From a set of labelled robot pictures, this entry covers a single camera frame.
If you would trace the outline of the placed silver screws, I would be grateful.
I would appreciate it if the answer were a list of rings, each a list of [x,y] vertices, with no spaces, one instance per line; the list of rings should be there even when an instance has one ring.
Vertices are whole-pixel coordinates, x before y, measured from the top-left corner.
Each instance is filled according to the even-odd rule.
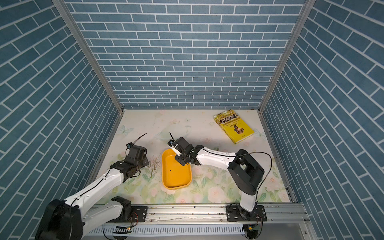
[[[161,168],[161,156],[160,155],[154,155],[152,159],[150,160],[150,166],[151,170],[150,178],[152,179],[153,177],[156,176],[158,170]]]

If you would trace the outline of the yellow plastic storage tray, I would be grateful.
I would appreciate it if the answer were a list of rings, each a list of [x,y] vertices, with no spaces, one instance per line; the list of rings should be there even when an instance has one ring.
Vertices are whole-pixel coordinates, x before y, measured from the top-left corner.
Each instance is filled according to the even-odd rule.
[[[186,188],[193,180],[191,166],[182,166],[175,157],[177,155],[171,149],[165,150],[162,154],[162,180],[168,190]]]

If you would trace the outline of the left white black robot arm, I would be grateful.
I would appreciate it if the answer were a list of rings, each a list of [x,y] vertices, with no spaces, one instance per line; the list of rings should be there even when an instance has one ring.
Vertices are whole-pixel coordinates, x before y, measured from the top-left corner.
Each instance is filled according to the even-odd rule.
[[[92,207],[109,191],[130,178],[137,177],[149,164],[147,149],[131,145],[124,160],[112,164],[100,178],[64,200],[51,201],[43,214],[35,238],[37,240],[81,240],[89,232],[107,222],[130,223],[130,232],[146,218],[146,207],[132,207],[131,201],[113,197],[97,209]]]

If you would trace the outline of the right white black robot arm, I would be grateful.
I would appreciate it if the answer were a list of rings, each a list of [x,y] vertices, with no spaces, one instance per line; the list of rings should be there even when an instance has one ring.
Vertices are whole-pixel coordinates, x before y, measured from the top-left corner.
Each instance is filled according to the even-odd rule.
[[[255,211],[259,189],[265,181],[265,170],[253,157],[252,152],[240,149],[236,153],[211,150],[203,145],[193,146],[183,137],[168,141],[175,153],[175,160],[182,166],[212,166],[230,173],[241,191],[240,207],[247,213]]]

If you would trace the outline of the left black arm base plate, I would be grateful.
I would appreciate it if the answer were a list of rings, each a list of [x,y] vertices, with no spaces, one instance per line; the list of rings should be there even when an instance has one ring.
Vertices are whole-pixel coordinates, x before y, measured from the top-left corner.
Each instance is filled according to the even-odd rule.
[[[115,219],[116,223],[144,223],[147,217],[147,206],[125,206],[121,215]]]

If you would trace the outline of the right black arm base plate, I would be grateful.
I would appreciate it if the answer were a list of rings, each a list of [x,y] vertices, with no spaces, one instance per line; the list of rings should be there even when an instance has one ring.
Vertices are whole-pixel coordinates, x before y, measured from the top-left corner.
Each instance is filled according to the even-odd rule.
[[[251,212],[240,206],[230,204],[226,206],[228,222],[266,222],[267,216],[264,206],[256,205]]]

